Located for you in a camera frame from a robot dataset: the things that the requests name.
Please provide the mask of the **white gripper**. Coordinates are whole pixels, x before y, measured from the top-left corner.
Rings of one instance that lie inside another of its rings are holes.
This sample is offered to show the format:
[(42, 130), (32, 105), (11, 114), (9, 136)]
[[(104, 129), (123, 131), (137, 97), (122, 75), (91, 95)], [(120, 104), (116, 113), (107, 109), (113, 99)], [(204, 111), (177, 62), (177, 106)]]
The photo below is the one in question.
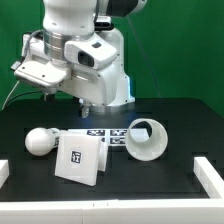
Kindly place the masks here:
[[(108, 105), (116, 97), (117, 50), (103, 39), (67, 41), (63, 59), (44, 53), (44, 42), (32, 39), (15, 76), (46, 93), (65, 92), (96, 105)], [(82, 105), (80, 116), (87, 118), (90, 107)]]

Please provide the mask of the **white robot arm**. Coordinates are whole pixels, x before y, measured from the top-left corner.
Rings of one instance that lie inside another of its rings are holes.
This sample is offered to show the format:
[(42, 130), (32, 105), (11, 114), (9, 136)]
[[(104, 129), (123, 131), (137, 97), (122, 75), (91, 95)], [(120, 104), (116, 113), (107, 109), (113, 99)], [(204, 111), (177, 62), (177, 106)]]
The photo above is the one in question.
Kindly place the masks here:
[(113, 17), (144, 8), (147, 0), (43, 0), (43, 28), (24, 37), (15, 76), (46, 94), (80, 100), (80, 113), (119, 111), (134, 103), (124, 71), (124, 38)]

